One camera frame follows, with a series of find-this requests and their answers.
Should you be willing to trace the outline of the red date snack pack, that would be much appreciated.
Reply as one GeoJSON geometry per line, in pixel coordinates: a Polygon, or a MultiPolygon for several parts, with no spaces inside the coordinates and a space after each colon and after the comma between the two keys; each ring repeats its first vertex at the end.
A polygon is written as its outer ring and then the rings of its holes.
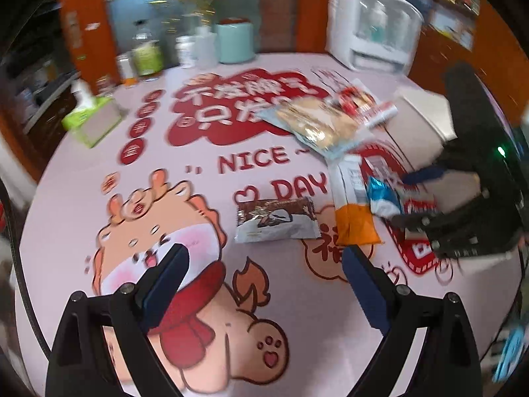
{"type": "Polygon", "coordinates": [[[355,123],[368,129],[383,125],[398,113],[393,102],[378,103],[363,86],[348,85],[341,89],[333,104],[355,123]]]}

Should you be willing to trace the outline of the yellow Fuji bread pack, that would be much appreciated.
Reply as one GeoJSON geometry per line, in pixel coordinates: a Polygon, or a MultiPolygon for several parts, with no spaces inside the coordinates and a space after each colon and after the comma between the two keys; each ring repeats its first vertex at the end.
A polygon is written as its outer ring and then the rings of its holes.
{"type": "Polygon", "coordinates": [[[315,97],[283,101],[258,117],[284,131],[327,160],[339,159],[373,137],[365,125],[315,97]]]}

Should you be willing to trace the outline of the blue white snack pack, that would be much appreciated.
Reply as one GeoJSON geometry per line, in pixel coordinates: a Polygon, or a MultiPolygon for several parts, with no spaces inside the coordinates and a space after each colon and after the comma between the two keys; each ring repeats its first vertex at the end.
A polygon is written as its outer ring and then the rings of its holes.
{"type": "Polygon", "coordinates": [[[388,220],[403,212],[397,193],[388,183],[369,177],[367,194],[370,211],[379,218],[388,220]]]}

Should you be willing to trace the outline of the orange white snack pack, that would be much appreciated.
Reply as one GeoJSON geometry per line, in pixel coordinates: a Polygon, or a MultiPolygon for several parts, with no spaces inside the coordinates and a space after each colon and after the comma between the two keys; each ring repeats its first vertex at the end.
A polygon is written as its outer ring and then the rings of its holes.
{"type": "Polygon", "coordinates": [[[347,154],[328,163],[338,245],[381,243],[369,207],[369,197],[361,172],[362,161],[359,155],[347,154]]]}

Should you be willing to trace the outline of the white plastic storage bin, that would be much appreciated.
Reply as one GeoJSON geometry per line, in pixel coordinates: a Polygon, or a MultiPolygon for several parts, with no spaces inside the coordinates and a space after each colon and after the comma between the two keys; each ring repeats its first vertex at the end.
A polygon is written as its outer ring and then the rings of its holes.
{"type": "MultiPolygon", "coordinates": [[[[456,138],[445,96],[417,87],[399,86],[392,101],[398,113],[387,122],[386,132],[400,148],[407,170],[430,164],[440,155],[444,143],[456,138]]],[[[443,212],[453,211],[480,192],[477,175],[455,170],[422,186],[436,198],[437,207],[443,212]]]]}

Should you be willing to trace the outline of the brown chocolate snack pack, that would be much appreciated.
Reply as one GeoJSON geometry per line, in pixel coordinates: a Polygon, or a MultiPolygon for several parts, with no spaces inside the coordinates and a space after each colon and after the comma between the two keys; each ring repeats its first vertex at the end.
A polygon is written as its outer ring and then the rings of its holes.
{"type": "Polygon", "coordinates": [[[308,197],[257,200],[238,205],[235,241],[239,244],[284,239],[319,239],[321,232],[308,197]]]}

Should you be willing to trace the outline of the white cosmetic storage box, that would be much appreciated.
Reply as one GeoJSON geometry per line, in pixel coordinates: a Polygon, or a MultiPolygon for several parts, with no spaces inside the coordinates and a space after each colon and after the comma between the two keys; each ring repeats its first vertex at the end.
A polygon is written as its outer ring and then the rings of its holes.
{"type": "Polygon", "coordinates": [[[353,71],[406,75],[422,25],[406,0],[329,0],[325,50],[353,71]]]}

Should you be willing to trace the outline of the green tissue box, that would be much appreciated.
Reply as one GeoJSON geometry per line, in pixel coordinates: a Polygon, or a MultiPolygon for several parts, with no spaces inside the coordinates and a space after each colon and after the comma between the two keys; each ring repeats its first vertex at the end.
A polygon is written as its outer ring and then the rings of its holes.
{"type": "Polygon", "coordinates": [[[76,106],[62,119],[62,125],[78,141],[92,148],[121,122],[122,112],[112,96],[94,96],[81,78],[73,81],[72,93],[76,106]]]}

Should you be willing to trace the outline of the metal tin can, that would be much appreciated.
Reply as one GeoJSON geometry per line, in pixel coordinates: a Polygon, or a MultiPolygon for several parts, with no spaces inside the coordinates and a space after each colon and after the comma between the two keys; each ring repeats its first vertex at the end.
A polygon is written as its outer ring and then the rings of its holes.
{"type": "Polygon", "coordinates": [[[133,67],[132,58],[130,54],[123,53],[117,56],[117,70],[120,76],[121,83],[126,88],[134,87],[137,84],[137,76],[133,67]]]}

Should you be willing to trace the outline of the clear bottle green label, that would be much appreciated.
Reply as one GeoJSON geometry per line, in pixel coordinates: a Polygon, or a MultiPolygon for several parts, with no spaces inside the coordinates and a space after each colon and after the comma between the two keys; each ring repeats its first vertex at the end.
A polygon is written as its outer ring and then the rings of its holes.
{"type": "Polygon", "coordinates": [[[135,21],[132,56],[139,77],[156,80],[164,68],[160,43],[152,36],[147,20],[135,21]]]}

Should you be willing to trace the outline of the translucent white squeeze bottle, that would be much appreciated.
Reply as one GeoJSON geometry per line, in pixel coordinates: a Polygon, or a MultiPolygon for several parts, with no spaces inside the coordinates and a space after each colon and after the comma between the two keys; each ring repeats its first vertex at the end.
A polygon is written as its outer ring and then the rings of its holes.
{"type": "Polygon", "coordinates": [[[197,66],[210,69],[217,65],[217,35],[209,25],[201,25],[195,29],[194,52],[197,66]]]}

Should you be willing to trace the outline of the small white pill bottle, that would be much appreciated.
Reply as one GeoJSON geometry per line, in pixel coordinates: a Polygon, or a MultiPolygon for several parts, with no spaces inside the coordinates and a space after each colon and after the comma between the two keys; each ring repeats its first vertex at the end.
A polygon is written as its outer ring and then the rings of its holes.
{"type": "Polygon", "coordinates": [[[176,37],[175,48],[179,65],[182,68],[195,67],[196,60],[194,54],[194,37],[193,36],[179,36],[176,37]]]}

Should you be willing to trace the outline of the mint green canister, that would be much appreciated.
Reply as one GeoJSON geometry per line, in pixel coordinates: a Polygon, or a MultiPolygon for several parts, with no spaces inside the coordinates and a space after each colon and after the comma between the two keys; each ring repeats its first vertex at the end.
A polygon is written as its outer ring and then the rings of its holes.
{"type": "Polygon", "coordinates": [[[216,24],[219,61],[233,65],[255,58],[254,25],[245,18],[226,18],[216,24]]]}

